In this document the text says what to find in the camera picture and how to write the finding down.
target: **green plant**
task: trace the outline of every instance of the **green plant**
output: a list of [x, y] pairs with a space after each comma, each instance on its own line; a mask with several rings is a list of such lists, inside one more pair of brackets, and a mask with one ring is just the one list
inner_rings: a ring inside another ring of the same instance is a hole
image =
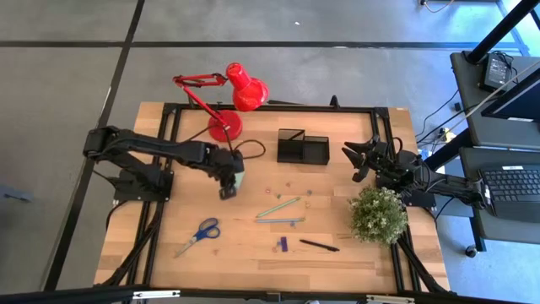
[[352, 211], [351, 231], [363, 242], [390, 245], [407, 228], [401, 195], [393, 190], [366, 187], [348, 203]]

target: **lamp base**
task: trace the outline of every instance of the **lamp base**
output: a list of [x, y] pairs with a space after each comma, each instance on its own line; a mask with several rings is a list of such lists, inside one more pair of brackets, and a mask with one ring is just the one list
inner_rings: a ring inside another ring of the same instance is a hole
[[[242, 120], [240, 119], [240, 116], [235, 111], [230, 110], [219, 111], [219, 115], [221, 115], [221, 118], [229, 125], [229, 129], [227, 129], [229, 139], [237, 139], [242, 133]], [[221, 122], [210, 117], [208, 126], [217, 126], [208, 130], [213, 139], [219, 142], [227, 142], [227, 136], [225, 135], [223, 124], [221, 124]]]

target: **lamp shade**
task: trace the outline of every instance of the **lamp shade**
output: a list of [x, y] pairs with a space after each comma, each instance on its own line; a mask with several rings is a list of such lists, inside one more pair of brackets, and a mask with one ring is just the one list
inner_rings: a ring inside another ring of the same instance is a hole
[[231, 63], [226, 74], [234, 87], [233, 103], [238, 111], [253, 111], [267, 100], [268, 87], [261, 80], [250, 77], [241, 64]]

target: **gray floor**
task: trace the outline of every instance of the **gray floor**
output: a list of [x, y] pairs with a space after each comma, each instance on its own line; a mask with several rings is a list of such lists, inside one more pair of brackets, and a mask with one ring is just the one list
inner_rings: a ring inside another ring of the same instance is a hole
[[[0, 40], [122, 41], [135, 3], [0, 0]], [[506, 5], [510, 9], [514, 3]], [[430, 14], [416, 0], [343, 0], [338, 5], [156, 0], [147, 1], [135, 40], [474, 42], [501, 18], [493, 3], [456, 2]], [[540, 56], [534, 24], [526, 19], [518, 30], [531, 54]], [[513, 39], [508, 35], [504, 41]], [[335, 94], [347, 106], [408, 107], [419, 132], [424, 117], [456, 91], [453, 51], [459, 50], [132, 49], [110, 122], [131, 128], [141, 101], [184, 102], [171, 83], [174, 75], [223, 71], [228, 62], [239, 61], [267, 82], [272, 99], [325, 105]], [[85, 134], [100, 114], [119, 53], [117, 48], [0, 48], [0, 183], [35, 195], [30, 204], [0, 204], [0, 293], [40, 288], [82, 164]], [[227, 102], [230, 88], [197, 93]], [[444, 109], [430, 119], [428, 129], [451, 114]], [[92, 284], [111, 193], [106, 183], [92, 179], [60, 288]], [[473, 240], [464, 220], [439, 219], [451, 288], [466, 296], [539, 302], [534, 257], [540, 247], [488, 242], [486, 253], [466, 258], [462, 250]]]

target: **wooden table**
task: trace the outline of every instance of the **wooden table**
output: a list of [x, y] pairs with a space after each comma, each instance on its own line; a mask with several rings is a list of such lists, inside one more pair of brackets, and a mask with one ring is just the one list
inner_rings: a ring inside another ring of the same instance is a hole
[[[134, 131], [156, 136], [163, 103], [141, 104]], [[404, 149], [417, 149], [406, 109], [390, 110], [394, 136]], [[175, 180], [156, 249], [151, 285], [155, 287], [217, 290], [282, 290], [327, 292], [396, 292], [388, 247], [362, 243], [351, 237], [347, 199], [374, 184], [374, 173], [361, 183], [351, 181], [352, 165], [341, 151], [343, 142], [363, 143], [372, 136], [370, 116], [358, 113], [252, 111], [241, 113], [244, 129], [233, 142], [256, 138], [267, 153], [245, 161], [246, 175], [237, 197], [219, 200], [219, 183], [202, 171], [174, 163]], [[178, 141], [206, 127], [208, 114], [199, 110], [181, 113]], [[305, 129], [308, 135], [330, 138], [327, 166], [278, 163], [279, 128]], [[384, 134], [384, 126], [379, 121]], [[213, 142], [208, 133], [198, 140]], [[259, 153], [256, 144], [245, 144], [244, 156]], [[144, 161], [151, 157], [140, 155]], [[302, 199], [266, 218], [305, 217], [296, 227], [290, 224], [257, 224], [255, 215], [297, 196]], [[132, 248], [139, 220], [140, 202], [125, 204], [111, 218], [100, 257], [95, 283], [113, 273]], [[219, 219], [221, 236], [195, 244], [178, 258], [176, 250], [190, 239], [198, 225], [209, 217]], [[422, 209], [408, 209], [415, 252], [439, 284], [449, 288], [433, 219]], [[288, 252], [273, 252], [286, 236]], [[340, 252], [300, 243], [305, 238], [339, 247]], [[405, 287], [411, 289], [407, 259], [401, 253]], [[144, 254], [138, 267], [142, 278]]]

